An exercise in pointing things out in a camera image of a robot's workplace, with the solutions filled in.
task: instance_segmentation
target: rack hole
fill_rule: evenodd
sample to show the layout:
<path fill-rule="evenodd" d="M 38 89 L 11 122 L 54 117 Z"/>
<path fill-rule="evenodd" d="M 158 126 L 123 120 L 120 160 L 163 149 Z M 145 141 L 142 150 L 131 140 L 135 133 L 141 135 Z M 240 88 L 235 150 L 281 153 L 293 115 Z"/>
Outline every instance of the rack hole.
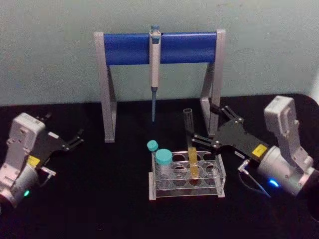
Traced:
<path fill-rule="evenodd" d="M 177 176 L 174 180 L 173 180 L 173 184 L 175 186 L 178 186 L 178 187 L 182 187 L 186 184 L 186 180 L 181 177 L 181 176 Z"/>
<path fill-rule="evenodd" d="M 213 178 L 210 178 L 209 176 L 206 176 L 205 183 L 207 183 L 209 186 L 215 186 L 215 180 Z"/>
<path fill-rule="evenodd" d="M 189 183 L 190 183 L 190 185 L 193 185 L 193 186 L 199 186 L 201 184 L 201 180 L 200 179 L 190 179 Z"/>
<path fill-rule="evenodd" d="M 173 155 L 173 162 L 182 162 L 182 161 L 186 161 L 184 155 L 182 154 L 174 154 Z"/>
<path fill-rule="evenodd" d="M 174 168 L 173 170 L 174 174 L 186 174 L 187 173 L 187 169 L 182 166 L 182 165 L 178 165 L 177 167 Z"/>
<path fill-rule="evenodd" d="M 210 164 L 206 167 L 205 169 L 206 173 L 208 174 L 212 174 L 212 175 L 217 175 L 217 168 L 215 167 L 215 165 Z"/>
<path fill-rule="evenodd" d="M 214 160 L 214 159 L 215 157 L 211 153 L 204 154 L 204 160 L 208 161 L 208 160 Z"/>

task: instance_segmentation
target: blue pipette tip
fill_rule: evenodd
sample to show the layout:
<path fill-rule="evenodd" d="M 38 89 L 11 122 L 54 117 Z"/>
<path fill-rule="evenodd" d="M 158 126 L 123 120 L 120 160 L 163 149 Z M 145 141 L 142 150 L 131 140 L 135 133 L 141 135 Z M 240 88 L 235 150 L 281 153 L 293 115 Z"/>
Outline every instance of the blue pipette tip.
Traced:
<path fill-rule="evenodd" d="M 152 90 L 152 122 L 155 122 L 156 91 Z"/>

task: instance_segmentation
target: pipette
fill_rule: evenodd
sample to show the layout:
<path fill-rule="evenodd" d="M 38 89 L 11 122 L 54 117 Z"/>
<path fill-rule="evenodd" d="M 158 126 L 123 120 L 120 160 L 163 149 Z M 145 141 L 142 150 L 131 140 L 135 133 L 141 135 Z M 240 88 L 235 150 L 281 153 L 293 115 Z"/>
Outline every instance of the pipette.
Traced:
<path fill-rule="evenodd" d="M 156 91 L 160 78 L 160 26 L 152 25 L 150 31 L 150 79 L 152 91 L 152 122 L 155 122 Z"/>

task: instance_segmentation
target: robotic arm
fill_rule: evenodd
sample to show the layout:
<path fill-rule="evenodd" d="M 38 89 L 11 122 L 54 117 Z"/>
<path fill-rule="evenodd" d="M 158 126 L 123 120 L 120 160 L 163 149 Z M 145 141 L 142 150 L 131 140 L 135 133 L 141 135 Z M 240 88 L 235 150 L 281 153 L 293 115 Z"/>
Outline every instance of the robotic arm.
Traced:
<path fill-rule="evenodd" d="M 43 186 L 55 172 L 44 167 L 55 151 L 69 151 L 82 143 L 80 133 L 70 142 L 47 131 L 45 119 L 36 119 L 26 113 L 17 116 L 11 125 L 8 151 L 0 168 L 0 203 L 17 207 L 29 188 L 38 182 L 38 173 L 47 173 Z"/>
<path fill-rule="evenodd" d="M 211 111 L 226 115 L 230 120 L 218 129 L 213 140 L 194 135 L 193 142 L 213 152 L 234 148 L 237 156 L 247 159 L 247 164 L 253 164 L 260 174 L 276 180 L 293 196 L 301 191 L 308 193 L 318 186 L 319 172 L 312 167 L 313 159 L 300 146 L 299 122 L 292 98 L 276 96 L 264 110 L 267 129 L 277 137 L 279 148 L 269 146 L 246 132 L 244 119 L 228 106 L 222 109 L 211 106 Z"/>

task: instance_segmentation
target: test tube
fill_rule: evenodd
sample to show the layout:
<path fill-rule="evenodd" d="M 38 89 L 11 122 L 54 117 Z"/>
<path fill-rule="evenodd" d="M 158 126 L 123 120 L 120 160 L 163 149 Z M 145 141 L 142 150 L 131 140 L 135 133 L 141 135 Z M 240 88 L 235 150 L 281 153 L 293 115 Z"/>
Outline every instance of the test tube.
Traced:
<path fill-rule="evenodd" d="M 159 149 L 159 145 L 155 140 L 147 143 L 147 147 L 155 158 L 155 162 L 159 169 L 159 174 L 162 179 L 167 179 L 171 175 L 170 164 L 172 163 L 172 152 L 168 149 Z"/>
<path fill-rule="evenodd" d="M 156 151 L 155 159 L 162 179 L 168 179 L 171 175 L 172 158 L 173 154 L 168 149 L 162 148 Z"/>
<path fill-rule="evenodd" d="M 188 159 L 190 165 L 190 173 L 193 179 L 198 178 L 198 166 L 197 166 L 197 151 L 196 148 L 192 146 L 191 138 L 194 134 L 194 121 L 193 121 L 193 110 L 184 109 L 184 124 L 186 131 L 186 142 L 188 150 Z"/>
<path fill-rule="evenodd" d="M 184 124 L 186 131 L 186 142 L 187 147 L 192 147 L 191 138 L 194 134 L 194 121 L 193 121 L 193 110 L 192 109 L 184 109 Z"/>

